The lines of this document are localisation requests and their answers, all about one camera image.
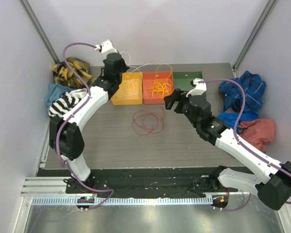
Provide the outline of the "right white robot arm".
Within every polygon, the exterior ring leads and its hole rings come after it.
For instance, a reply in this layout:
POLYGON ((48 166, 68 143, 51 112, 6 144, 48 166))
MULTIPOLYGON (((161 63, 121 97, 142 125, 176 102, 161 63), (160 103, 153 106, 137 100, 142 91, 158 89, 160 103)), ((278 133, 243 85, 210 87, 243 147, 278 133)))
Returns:
POLYGON ((281 163, 240 138, 225 122, 215 117, 211 105, 203 95, 190 95, 175 89, 164 97, 165 108, 184 114, 197 134, 205 141, 226 151, 245 165, 251 174, 219 166, 209 180, 213 191, 225 187, 255 195, 267 207, 280 210, 291 197, 291 162, 281 163))

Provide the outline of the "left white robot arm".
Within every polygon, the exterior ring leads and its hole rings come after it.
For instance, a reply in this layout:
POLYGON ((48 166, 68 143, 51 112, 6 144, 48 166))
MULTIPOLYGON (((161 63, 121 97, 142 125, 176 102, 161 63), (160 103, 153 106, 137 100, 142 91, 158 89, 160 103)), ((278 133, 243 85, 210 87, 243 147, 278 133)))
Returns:
POLYGON ((84 194, 93 190, 91 170, 84 156, 82 130, 92 115, 118 91, 122 83, 122 74, 129 67, 118 52, 110 53, 103 61, 100 76, 94 81, 89 93, 63 117, 50 120, 49 145, 67 163, 72 176, 77 181, 77 188, 84 194))

